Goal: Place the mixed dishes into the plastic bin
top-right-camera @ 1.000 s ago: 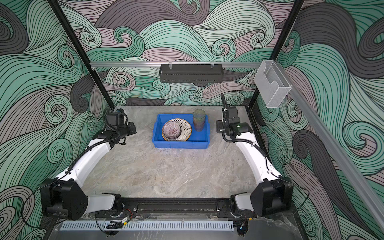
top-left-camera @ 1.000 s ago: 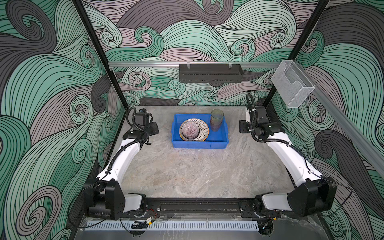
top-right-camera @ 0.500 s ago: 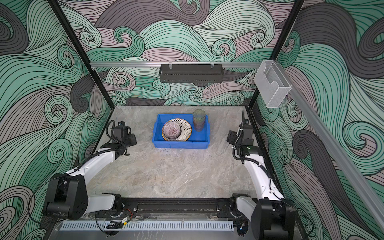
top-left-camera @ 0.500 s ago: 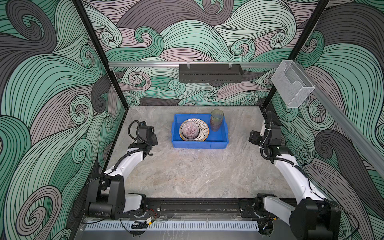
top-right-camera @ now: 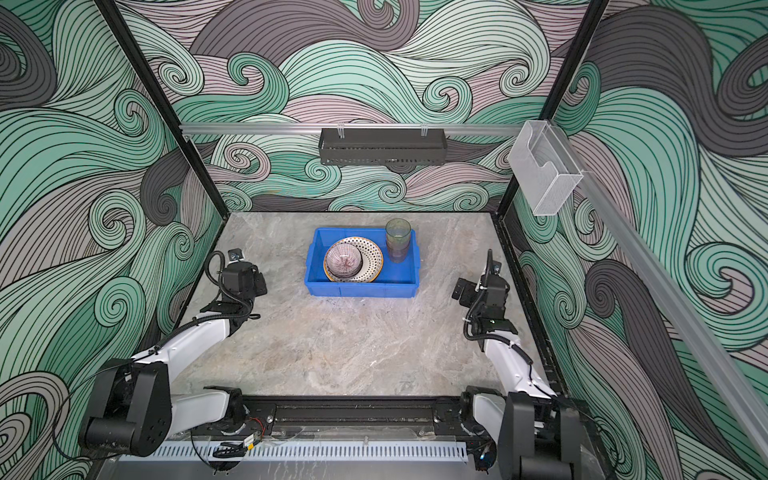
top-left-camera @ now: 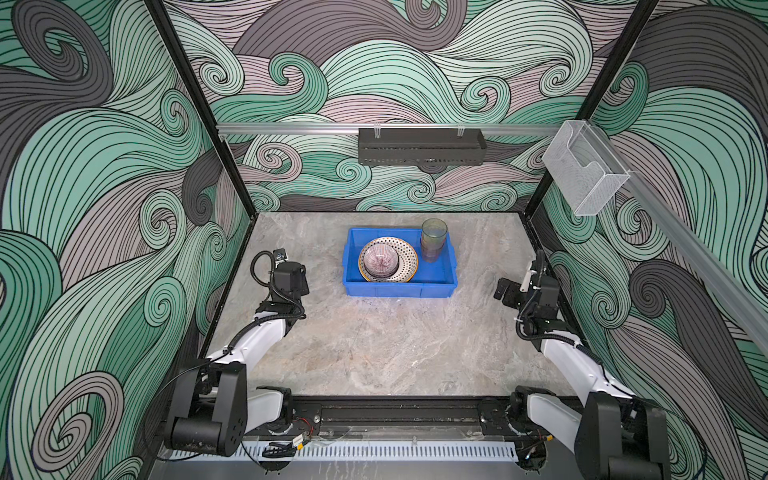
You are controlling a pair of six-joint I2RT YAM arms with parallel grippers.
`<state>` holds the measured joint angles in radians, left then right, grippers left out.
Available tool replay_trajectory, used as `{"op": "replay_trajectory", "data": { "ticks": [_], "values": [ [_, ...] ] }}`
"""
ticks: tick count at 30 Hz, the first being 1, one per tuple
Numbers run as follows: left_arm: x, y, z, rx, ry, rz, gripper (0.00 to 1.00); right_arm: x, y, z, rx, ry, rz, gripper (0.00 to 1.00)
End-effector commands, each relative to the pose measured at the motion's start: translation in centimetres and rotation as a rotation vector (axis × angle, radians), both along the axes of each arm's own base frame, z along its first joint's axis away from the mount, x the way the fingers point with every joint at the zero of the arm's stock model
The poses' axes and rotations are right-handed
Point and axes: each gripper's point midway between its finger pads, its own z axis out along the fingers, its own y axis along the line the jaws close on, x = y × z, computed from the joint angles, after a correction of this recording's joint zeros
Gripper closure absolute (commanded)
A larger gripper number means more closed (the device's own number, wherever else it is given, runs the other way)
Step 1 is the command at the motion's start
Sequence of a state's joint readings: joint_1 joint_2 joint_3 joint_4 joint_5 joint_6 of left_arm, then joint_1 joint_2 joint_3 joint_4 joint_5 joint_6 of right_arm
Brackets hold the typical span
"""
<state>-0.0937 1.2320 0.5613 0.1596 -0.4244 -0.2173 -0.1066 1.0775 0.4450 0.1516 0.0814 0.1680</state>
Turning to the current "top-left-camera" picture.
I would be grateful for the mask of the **pink striped bowl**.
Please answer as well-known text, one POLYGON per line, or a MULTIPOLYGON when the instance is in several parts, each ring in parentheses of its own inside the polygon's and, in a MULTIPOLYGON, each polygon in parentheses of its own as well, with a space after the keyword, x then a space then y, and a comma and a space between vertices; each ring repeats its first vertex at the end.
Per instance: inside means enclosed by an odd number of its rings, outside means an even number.
POLYGON ((399 268, 399 254, 394 247, 377 243, 369 246, 363 253, 363 267, 372 278, 389 278, 399 268))

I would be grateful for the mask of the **blue plastic bin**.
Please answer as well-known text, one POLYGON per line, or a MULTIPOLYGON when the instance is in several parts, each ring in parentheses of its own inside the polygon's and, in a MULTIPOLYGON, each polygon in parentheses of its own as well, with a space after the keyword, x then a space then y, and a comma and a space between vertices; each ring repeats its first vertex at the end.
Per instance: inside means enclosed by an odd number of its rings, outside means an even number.
POLYGON ((458 286, 457 259, 451 237, 447 236, 439 258, 428 263, 422 259, 419 228, 363 228, 348 230, 343 253, 342 283, 355 297, 442 299, 453 295, 458 286), (363 247, 379 237, 397 237, 408 242, 417 252, 419 267, 407 283, 368 282, 358 269, 363 247))

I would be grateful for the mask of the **yellow rim dotted plate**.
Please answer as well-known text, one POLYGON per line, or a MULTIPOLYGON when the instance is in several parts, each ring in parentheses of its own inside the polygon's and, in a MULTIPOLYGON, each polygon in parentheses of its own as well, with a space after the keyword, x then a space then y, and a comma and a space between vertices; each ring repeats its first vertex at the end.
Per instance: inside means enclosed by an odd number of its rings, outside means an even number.
POLYGON ((369 243, 367 243, 358 257, 358 269, 364 280, 368 282, 390 282, 390 283, 407 283, 410 282, 419 267, 419 258, 416 250, 405 240, 397 237, 379 237, 369 243), (399 268, 394 275, 389 278, 372 278, 369 276, 363 267, 363 253, 365 250, 377 243, 385 243, 395 248, 399 254, 399 268))

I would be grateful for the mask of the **green transparent cup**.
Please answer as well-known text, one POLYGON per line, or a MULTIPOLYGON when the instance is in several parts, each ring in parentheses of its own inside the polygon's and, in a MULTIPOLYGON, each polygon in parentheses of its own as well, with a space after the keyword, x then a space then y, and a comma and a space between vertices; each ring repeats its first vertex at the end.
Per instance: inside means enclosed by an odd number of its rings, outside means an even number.
POLYGON ((430 218, 422 223, 420 245, 424 261, 433 263, 439 258, 447 234, 447 224, 441 219, 430 218))

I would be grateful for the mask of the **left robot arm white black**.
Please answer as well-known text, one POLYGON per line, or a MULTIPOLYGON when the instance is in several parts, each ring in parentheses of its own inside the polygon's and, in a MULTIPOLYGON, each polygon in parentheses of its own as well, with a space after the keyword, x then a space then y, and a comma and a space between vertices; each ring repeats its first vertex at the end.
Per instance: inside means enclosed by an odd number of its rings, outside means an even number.
POLYGON ((252 319, 228 343, 182 368, 172 387, 163 444, 173 451, 230 456, 260 427, 288 429, 294 421, 288 388, 250 387, 248 371, 306 318, 306 267, 283 249, 257 253, 250 274, 268 290, 252 319))

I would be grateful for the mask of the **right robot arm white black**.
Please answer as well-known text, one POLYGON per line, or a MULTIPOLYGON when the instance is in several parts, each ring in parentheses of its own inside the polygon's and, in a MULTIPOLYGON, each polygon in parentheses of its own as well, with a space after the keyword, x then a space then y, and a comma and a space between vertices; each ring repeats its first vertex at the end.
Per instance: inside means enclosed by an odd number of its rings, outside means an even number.
POLYGON ((559 319, 560 285, 537 251, 524 279, 501 278, 495 299, 516 310, 517 336, 531 343, 567 380, 579 401, 570 406, 546 389, 516 388, 512 418, 536 435, 522 453, 555 439, 573 454, 584 479, 668 479, 666 412, 608 373, 566 321, 559 319))

